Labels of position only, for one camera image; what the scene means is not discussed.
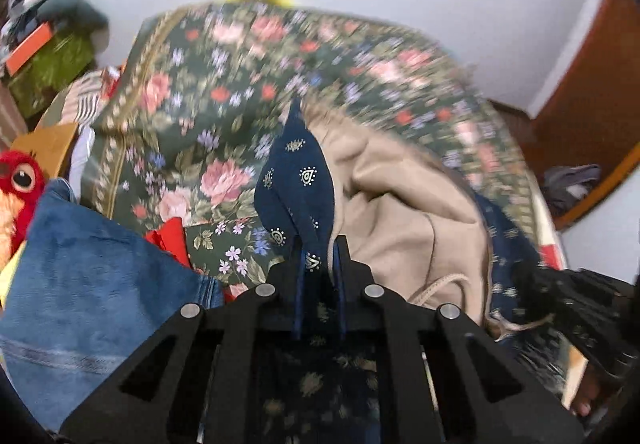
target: pile of clothes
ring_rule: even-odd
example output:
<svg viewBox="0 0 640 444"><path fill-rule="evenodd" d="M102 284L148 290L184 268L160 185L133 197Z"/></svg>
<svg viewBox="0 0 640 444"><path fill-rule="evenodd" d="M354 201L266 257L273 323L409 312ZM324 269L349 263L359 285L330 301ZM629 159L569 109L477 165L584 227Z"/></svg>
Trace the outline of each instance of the pile of clothes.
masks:
<svg viewBox="0 0 640 444"><path fill-rule="evenodd" d="M585 198L599 180L597 164L555 166L545 171L542 195L551 214L559 217Z"/></svg>
<svg viewBox="0 0 640 444"><path fill-rule="evenodd" d="M0 76L11 54L41 24L49 23L58 30L69 22L95 30L108 21L84 0L10 0L8 19L0 31Z"/></svg>
<svg viewBox="0 0 640 444"><path fill-rule="evenodd" d="M328 344L338 234L377 283L419 306L459 305L561 390L562 343L511 279L514 262L540 261L522 155L432 40L351 16L199 4L147 21L103 94L86 75L44 117L92 117L74 148L83 170L75 192L55 181L40 199L0 319L8 372L42 424L57 429L180 302L215 305L222 285L250 294L299 240L308 348L259 363L264 441L340 427L375 438L375 358Z"/></svg>

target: red plush toy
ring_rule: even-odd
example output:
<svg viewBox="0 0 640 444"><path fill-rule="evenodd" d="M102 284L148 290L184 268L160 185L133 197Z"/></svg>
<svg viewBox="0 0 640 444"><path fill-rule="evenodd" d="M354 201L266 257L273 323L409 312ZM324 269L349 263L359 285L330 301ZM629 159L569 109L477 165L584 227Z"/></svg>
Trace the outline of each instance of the red plush toy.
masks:
<svg viewBox="0 0 640 444"><path fill-rule="evenodd" d="M15 150L0 153L0 268L24 240L45 183L32 156Z"/></svg>

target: floral fabric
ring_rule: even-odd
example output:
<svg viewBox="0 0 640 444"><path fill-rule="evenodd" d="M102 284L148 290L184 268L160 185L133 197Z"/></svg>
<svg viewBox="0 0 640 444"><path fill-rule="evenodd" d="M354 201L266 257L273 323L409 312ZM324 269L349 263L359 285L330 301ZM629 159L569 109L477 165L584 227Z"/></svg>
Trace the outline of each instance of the floral fabric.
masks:
<svg viewBox="0 0 640 444"><path fill-rule="evenodd" d="M94 124L82 202L139 233L179 216L196 267L239 288L258 283L275 254L253 193L294 93L436 152L534 238L519 149L435 42L257 2L145 22Z"/></svg>
<svg viewBox="0 0 640 444"><path fill-rule="evenodd" d="M104 95L106 85L112 81L108 69L87 72L56 95L42 115L38 127L47 128L76 119L83 119L85 124L91 124L100 114L102 106L87 107L84 104L99 101Z"/></svg>

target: pink rose print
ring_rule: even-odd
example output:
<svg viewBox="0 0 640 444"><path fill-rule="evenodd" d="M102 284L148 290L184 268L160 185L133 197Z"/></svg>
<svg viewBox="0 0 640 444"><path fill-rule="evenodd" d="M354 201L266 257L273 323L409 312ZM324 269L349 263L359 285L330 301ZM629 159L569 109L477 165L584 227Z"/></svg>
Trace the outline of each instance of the pink rose print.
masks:
<svg viewBox="0 0 640 444"><path fill-rule="evenodd" d="M180 217L182 224L187 226L191 220L191 191L181 187L174 191L165 191L158 204L158 215L163 222Z"/></svg>
<svg viewBox="0 0 640 444"><path fill-rule="evenodd" d="M264 58L264 55L267 53L266 49L260 43L254 43L249 48L249 56L255 56L257 58Z"/></svg>
<svg viewBox="0 0 640 444"><path fill-rule="evenodd" d="M330 21L323 21L318 28L318 37L324 41L331 41L337 36L337 32Z"/></svg>
<svg viewBox="0 0 640 444"><path fill-rule="evenodd" d="M396 114L396 122L401 124L402 126L408 125L410 122L414 120L414 114L409 112L408 110L400 110Z"/></svg>
<svg viewBox="0 0 640 444"><path fill-rule="evenodd" d="M392 83L402 79L402 74L395 61L379 61L374 63L369 69L369 73L383 83Z"/></svg>
<svg viewBox="0 0 640 444"><path fill-rule="evenodd" d="M213 27L211 36L220 43L240 43L244 39L244 26L241 23L230 25L217 23Z"/></svg>
<svg viewBox="0 0 640 444"><path fill-rule="evenodd" d="M311 40L304 40L301 44L300 44L300 50L302 52L315 52L316 50L318 50L318 42L317 41L311 41Z"/></svg>
<svg viewBox="0 0 640 444"><path fill-rule="evenodd" d="M440 108L436 112L436 116L438 117L438 120L446 122L451 119L451 110L449 110L448 108Z"/></svg>
<svg viewBox="0 0 640 444"><path fill-rule="evenodd" d="M150 114L154 114L158 106L169 97L171 78L162 72L156 72L151 76L146 87L142 91L140 105Z"/></svg>
<svg viewBox="0 0 640 444"><path fill-rule="evenodd" d="M131 208L131 211L139 220L146 218L146 208L142 204L136 204Z"/></svg>
<svg viewBox="0 0 640 444"><path fill-rule="evenodd" d="M251 177L236 163L229 159L220 162L218 159L207 166L202 176L200 191L211 200L212 207L222 202L236 200L240 196L241 187L249 183Z"/></svg>
<svg viewBox="0 0 640 444"><path fill-rule="evenodd" d="M478 143L478 131L469 120L462 120L454 125L456 137L465 146L474 146Z"/></svg>
<svg viewBox="0 0 640 444"><path fill-rule="evenodd" d="M231 293L231 296L233 296L234 298L237 298L243 292L248 290L249 288L244 283L239 283L238 285L229 285L229 292Z"/></svg>
<svg viewBox="0 0 640 444"><path fill-rule="evenodd" d="M225 87L216 87L211 91L211 99L218 103L224 103L228 100L230 95L231 92L229 92Z"/></svg>
<svg viewBox="0 0 640 444"><path fill-rule="evenodd" d="M495 157L494 148L489 144L480 144L478 146L478 157L482 163L482 168L486 172L496 171L500 166Z"/></svg>
<svg viewBox="0 0 640 444"><path fill-rule="evenodd" d="M262 100L271 101L276 96L276 87L271 83L265 83L262 86Z"/></svg>
<svg viewBox="0 0 640 444"><path fill-rule="evenodd" d="M418 49L403 50L398 54L398 60L402 65L410 68L411 70L415 70L426 65L429 62L429 59L431 59L431 54L422 52Z"/></svg>
<svg viewBox="0 0 640 444"><path fill-rule="evenodd" d="M346 21L344 22L344 31L347 34L353 34L354 32L356 32L356 29L360 26L360 23L357 21Z"/></svg>
<svg viewBox="0 0 640 444"><path fill-rule="evenodd" d="M280 18L277 16L271 18L260 16L256 18L254 24L251 26L251 32L253 32L260 41L280 41L287 33L286 29L282 26Z"/></svg>

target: blue printed fabric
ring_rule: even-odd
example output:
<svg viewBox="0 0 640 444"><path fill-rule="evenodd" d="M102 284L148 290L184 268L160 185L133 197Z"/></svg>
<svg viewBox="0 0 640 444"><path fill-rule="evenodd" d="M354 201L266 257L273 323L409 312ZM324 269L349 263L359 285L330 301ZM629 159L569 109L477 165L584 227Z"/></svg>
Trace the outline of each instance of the blue printed fabric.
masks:
<svg viewBox="0 0 640 444"><path fill-rule="evenodd" d="M36 419L62 421L183 304L223 303L219 283L47 184L0 318L0 347Z"/></svg>
<svg viewBox="0 0 640 444"><path fill-rule="evenodd" d="M265 345L257 358L258 404L264 408L258 414L258 426L264 430L265 443L380 442L374 347L353 336L344 341L337 337L337 298L324 261L334 199L321 148L306 129L300 104L294 100L255 191L255 208L276 250L289 258L296 243L302 247L298 285L303 290L299 291L296 328L301 328L302 316L305 320L304 329L296 334L300 340ZM526 311L511 273L516 262L538 262L538 252L496 204L480 195L475 199L492 238L492 312L524 323ZM548 330L518 334L501 344L514 358L526 360L532 355L530 348L536 348L536 338L543 338Z"/></svg>
<svg viewBox="0 0 640 444"><path fill-rule="evenodd" d="M327 254L334 226L334 185L316 138L293 99L282 134L274 140L255 188L255 209L275 242L274 250L289 259L302 248L296 299L296 335L321 330L312 311L334 300Z"/></svg>
<svg viewBox="0 0 640 444"><path fill-rule="evenodd" d="M540 255L524 233L495 203L476 194L476 203L482 211L491 236L494 260L492 262L492 294L490 316L500 315L507 321L524 324L530 318L522 305L513 283L517 262L540 262ZM566 377L562 359L566 357L567 343L551 324L511 334L500 341L510 350L514 359L532 373L548 391L562 396Z"/></svg>
<svg viewBox="0 0 640 444"><path fill-rule="evenodd" d="M540 255L524 233L496 204L479 194L475 198L487 224L494 253L491 313L499 313L507 321L518 324L535 321L527 317L526 309L521 306L512 273L513 265L517 262L538 263Z"/></svg>

